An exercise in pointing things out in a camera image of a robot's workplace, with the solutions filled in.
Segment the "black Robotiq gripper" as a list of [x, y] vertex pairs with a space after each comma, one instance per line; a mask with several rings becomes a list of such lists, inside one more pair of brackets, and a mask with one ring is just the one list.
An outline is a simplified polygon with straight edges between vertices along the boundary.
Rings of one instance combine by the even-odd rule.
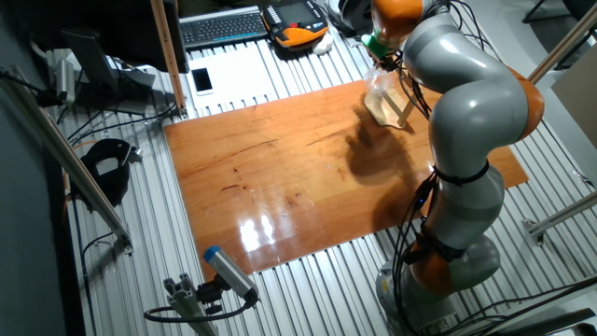
[[396, 71], [400, 69], [403, 64], [403, 51], [401, 49], [388, 50], [378, 60], [378, 67], [383, 71]]

